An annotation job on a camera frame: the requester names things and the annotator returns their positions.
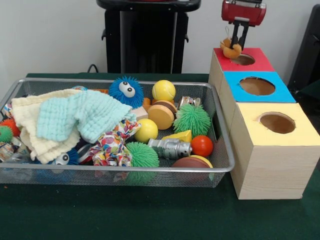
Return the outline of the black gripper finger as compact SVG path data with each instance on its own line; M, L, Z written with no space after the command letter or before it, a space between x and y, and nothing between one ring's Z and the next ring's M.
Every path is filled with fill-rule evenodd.
M239 30L239 25L235 24L232 32L232 38L231 38L231 47L233 47L235 44L238 44L238 30Z
M244 49L244 46L245 46L245 41L246 41L248 30L249 30L249 26L244 26L243 31L242 31L242 35L239 38L239 45L241 46L242 49Z

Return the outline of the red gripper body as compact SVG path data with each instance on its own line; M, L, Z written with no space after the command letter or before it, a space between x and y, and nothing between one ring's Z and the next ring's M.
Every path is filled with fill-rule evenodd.
M254 27L262 23L266 11L267 5L261 0L223 0L221 17L229 23L242 21Z

